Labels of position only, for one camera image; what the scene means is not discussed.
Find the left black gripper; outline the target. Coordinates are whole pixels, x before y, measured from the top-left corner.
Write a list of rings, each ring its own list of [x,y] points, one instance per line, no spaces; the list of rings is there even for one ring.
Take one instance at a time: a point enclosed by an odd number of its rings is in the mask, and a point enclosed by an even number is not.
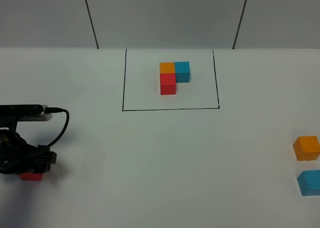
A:
[[[49,172],[55,164],[57,154],[40,151],[29,145],[16,132],[0,131],[0,172],[1,174],[21,174],[25,172]]]

